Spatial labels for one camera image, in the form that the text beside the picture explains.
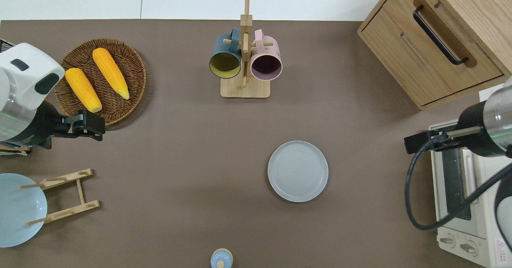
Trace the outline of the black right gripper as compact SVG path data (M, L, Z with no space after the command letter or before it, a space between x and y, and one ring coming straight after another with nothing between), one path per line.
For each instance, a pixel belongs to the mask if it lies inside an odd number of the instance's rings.
M508 104L484 101L466 108L451 132L456 131L457 136L441 130L407 136L404 138L406 153L468 148L481 157L508 157ZM437 138L434 144L428 142L431 138Z

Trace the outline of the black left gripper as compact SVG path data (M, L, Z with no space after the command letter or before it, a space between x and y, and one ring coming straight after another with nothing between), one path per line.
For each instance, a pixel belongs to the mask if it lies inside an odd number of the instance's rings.
M51 139L88 137L98 142L102 141L105 134L105 120L87 110L80 110L80 123L82 130L69 132L72 124L67 123L69 117L60 114L53 104L44 101L36 110L34 119L19 135L3 140L2 145L8 148L20 148L21 146L41 146L51 148Z

